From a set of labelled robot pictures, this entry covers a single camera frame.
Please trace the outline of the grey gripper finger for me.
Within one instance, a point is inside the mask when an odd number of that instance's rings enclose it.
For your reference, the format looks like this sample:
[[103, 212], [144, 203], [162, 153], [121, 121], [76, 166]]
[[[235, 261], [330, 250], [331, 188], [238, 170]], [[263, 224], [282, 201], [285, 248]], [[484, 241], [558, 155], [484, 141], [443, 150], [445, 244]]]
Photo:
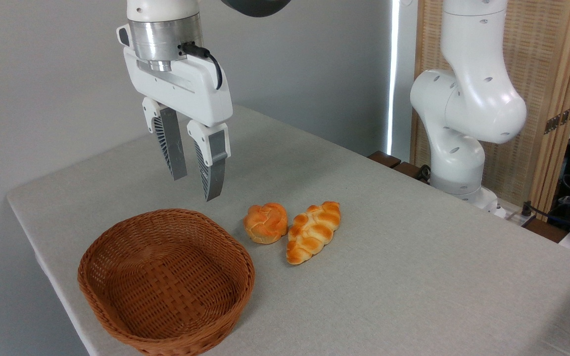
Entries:
[[142, 101], [145, 122], [150, 133], [156, 135], [161, 153], [173, 180], [187, 176], [183, 143], [177, 112], [164, 104], [145, 97]]
[[225, 160], [231, 156], [228, 126], [223, 123], [208, 128], [197, 120], [190, 120], [187, 129], [196, 148], [204, 198], [213, 200], [222, 191]]

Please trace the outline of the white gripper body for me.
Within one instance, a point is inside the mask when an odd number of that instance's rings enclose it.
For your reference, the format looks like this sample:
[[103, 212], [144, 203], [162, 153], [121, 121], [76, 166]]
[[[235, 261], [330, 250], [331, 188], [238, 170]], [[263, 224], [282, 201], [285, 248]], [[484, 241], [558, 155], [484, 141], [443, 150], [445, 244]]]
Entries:
[[168, 72], [151, 70], [149, 64], [124, 47], [130, 79], [139, 93], [164, 104], [209, 128], [225, 122], [233, 114], [228, 80], [222, 80], [212, 61], [187, 55], [172, 61]]

